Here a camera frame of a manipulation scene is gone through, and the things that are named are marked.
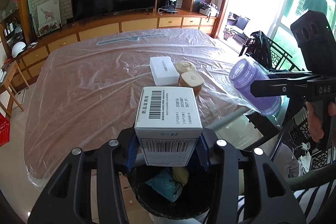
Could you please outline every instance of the table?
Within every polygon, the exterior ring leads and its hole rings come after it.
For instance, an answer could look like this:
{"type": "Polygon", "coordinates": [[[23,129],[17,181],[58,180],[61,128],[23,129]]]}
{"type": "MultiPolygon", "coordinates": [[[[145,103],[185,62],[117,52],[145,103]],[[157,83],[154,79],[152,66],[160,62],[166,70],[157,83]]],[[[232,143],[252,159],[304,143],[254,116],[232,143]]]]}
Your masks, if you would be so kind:
{"type": "MultiPolygon", "coordinates": [[[[4,80],[1,82],[0,84],[0,94],[2,94],[3,92],[7,91],[10,95],[10,97],[14,100],[14,102],[18,105],[18,107],[24,111],[22,105],[18,102],[18,100],[15,98],[15,94],[17,93],[15,88],[13,87],[11,81],[13,79],[13,76],[15,75],[16,71],[19,72],[19,74],[21,75],[23,82],[26,84],[26,86],[29,88],[29,85],[25,79],[25,77],[23,76],[18,64],[16,61],[12,62],[9,67],[7,68],[7,74],[4,78],[4,80]]],[[[11,113],[12,113],[12,109],[7,109],[1,102],[0,102],[0,107],[4,110],[4,112],[6,112],[6,114],[11,117],[11,113]]]]}

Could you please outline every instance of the transparent plastic sheet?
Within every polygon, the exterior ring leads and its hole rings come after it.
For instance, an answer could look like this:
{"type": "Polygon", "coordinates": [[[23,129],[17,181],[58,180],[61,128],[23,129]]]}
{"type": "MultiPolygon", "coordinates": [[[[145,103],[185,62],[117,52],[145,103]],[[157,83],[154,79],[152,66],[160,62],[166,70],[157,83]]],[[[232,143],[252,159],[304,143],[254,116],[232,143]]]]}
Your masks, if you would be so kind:
{"type": "Polygon", "coordinates": [[[24,160],[43,187],[71,149],[99,148],[131,127],[144,86],[153,86],[150,57],[195,64],[205,83],[197,104],[203,126],[249,106],[228,75],[238,60],[195,29],[155,29],[89,39],[53,51],[28,110],[24,160]]]}

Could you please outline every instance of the blue gripper pad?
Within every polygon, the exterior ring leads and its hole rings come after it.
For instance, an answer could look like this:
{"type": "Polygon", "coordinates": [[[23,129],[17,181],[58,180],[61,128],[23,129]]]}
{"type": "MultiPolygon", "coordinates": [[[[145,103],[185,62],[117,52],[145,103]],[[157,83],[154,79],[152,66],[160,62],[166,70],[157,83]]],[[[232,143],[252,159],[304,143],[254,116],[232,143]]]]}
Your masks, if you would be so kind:
{"type": "Polygon", "coordinates": [[[127,148],[127,158],[125,162],[127,172],[129,172],[134,167],[135,160],[137,159],[138,150],[139,141],[137,135],[133,134],[127,148]]]}
{"type": "Polygon", "coordinates": [[[209,160],[209,148],[206,144],[203,133],[201,133],[197,141],[196,151],[197,151],[199,163],[201,164],[201,166],[204,167],[205,171],[208,171],[211,166],[210,160],[209,160]]]}

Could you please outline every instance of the purple plastic cup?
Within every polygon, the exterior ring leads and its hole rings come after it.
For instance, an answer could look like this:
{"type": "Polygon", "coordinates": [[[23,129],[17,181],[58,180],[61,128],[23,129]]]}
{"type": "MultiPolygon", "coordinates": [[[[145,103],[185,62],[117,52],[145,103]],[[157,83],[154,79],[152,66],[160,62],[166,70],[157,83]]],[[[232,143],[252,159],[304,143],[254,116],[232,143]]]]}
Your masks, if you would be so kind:
{"type": "Polygon", "coordinates": [[[232,68],[229,78],[241,95],[261,114],[273,115],[281,107],[281,97],[254,97],[250,86],[254,80],[269,79],[254,60],[241,59],[232,68]]]}

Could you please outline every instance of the red container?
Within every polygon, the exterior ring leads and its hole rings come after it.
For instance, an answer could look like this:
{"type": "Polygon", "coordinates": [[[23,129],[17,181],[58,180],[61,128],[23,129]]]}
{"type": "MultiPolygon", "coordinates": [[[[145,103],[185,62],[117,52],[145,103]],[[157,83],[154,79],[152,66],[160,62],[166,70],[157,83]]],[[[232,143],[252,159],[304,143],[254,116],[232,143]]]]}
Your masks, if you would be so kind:
{"type": "Polygon", "coordinates": [[[9,121],[0,113],[0,146],[9,142],[9,121]]]}

